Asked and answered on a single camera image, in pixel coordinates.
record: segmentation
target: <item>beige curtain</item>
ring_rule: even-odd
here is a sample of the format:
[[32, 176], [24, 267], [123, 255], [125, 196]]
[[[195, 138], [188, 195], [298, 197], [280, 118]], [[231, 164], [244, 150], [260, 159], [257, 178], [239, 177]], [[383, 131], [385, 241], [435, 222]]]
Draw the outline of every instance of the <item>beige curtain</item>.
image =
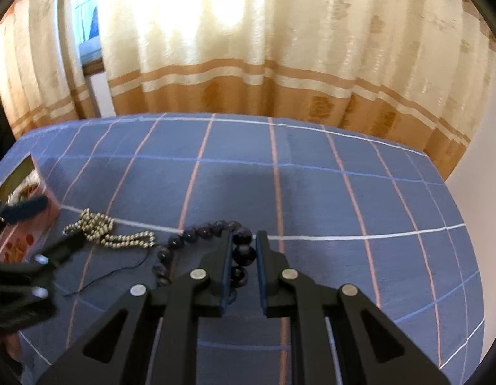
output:
[[16, 0], [0, 22], [0, 99], [16, 137], [96, 116], [71, 15], [71, 0]]
[[118, 114], [291, 117], [425, 150], [446, 177], [496, 42], [469, 0], [98, 0]]

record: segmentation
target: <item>black string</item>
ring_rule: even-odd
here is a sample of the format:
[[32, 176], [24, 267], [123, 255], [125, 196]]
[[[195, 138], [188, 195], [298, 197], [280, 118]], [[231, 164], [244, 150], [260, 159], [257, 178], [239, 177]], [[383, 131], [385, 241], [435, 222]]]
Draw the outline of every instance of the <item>black string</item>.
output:
[[72, 295], [80, 294], [84, 289], [86, 289], [87, 287], [90, 287], [95, 282], [101, 281], [102, 279], [105, 279], [106, 277], [109, 277], [110, 275], [113, 275], [116, 272], [120, 272], [121, 270], [127, 270], [127, 269], [136, 269], [136, 268], [140, 267], [144, 262], [146, 262], [146, 259], [148, 259], [148, 256], [150, 254], [150, 249], [151, 248], [146, 248], [146, 254], [144, 255], [143, 260], [141, 262], [139, 262], [138, 264], [136, 264], [134, 266], [125, 266], [123, 268], [118, 268], [118, 269], [112, 270], [109, 273], [107, 273], [105, 275], [102, 275], [102, 276], [94, 279], [93, 281], [91, 281], [90, 283], [88, 283], [87, 285], [85, 285], [85, 287], [82, 287], [78, 291], [61, 295], [61, 297], [65, 298], [65, 297], [71, 297]]

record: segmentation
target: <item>screw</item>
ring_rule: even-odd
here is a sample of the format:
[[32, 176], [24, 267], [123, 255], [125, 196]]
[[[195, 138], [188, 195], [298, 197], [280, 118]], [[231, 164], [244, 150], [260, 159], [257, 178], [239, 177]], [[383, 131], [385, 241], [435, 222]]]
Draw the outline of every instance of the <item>screw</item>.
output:
[[37, 263], [40, 263], [41, 265], [46, 265], [48, 264], [48, 258], [42, 254], [37, 254], [35, 257], [34, 257], [34, 260], [37, 262]]
[[37, 298], [41, 298], [42, 300], [48, 298], [48, 290], [41, 287], [32, 288], [32, 295]]
[[293, 279], [296, 279], [298, 277], [298, 271], [295, 269], [284, 269], [282, 271], [282, 278], [287, 279], [289, 281], [292, 281]]
[[130, 288], [130, 293], [134, 295], [134, 297], [141, 297], [146, 294], [146, 287], [142, 284], [136, 284]]
[[198, 269], [193, 269], [191, 271], [191, 278], [195, 279], [196, 281], [205, 279], [206, 276], [207, 276], [207, 271], [205, 269], [198, 268]]
[[358, 293], [358, 288], [355, 285], [346, 284], [343, 285], [341, 291], [344, 295], [347, 295], [348, 297], [355, 297], [355, 295], [357, 295]]

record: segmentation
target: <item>blue tablecloth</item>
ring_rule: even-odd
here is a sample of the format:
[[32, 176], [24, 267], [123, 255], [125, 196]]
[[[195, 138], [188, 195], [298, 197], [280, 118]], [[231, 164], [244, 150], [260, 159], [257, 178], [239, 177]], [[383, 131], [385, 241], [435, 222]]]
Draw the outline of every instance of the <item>blue tablecloth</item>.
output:
[[[32, 152], [62, 211], [48, 234], [81, 209], [108, 212], [116, 232], [154, 230], [164, 241], [189, 224], [236, 219], [267, 230], [292, 267], [331, 287], [358, 285], [458, 385], [477, 366], [483, 295], [473, 248], [428, 157], [393, 142], [289, 119], [226, 114], [137, 115], [64, 123], [22, 137], [0, 181]], [[177, 274], [210, 246], [178, 253]], [[57, 272], [59, 295], [143, 257], [89, 244]], [[22, 332], [30, 383], [127, 288], [155, 286], [151, 266], [120, 272], [60, 314]], [[284, 384], [288, 333], [262, 316], [256, 282], [223, 319], [200, 323], [198, 383]]]

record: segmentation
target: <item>box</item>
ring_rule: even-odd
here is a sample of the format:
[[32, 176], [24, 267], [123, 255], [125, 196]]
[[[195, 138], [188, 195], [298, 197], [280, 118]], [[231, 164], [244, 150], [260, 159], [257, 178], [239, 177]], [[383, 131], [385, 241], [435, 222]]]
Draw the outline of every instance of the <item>box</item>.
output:
[[44, 181], [32, 156], [26, 156], [0, 185], [0, 201], [14, 204], [33, 196], [46, 195], [45, 211], [0, 233], [0, 262], [21, 262], [60, 212], [60, 204]]

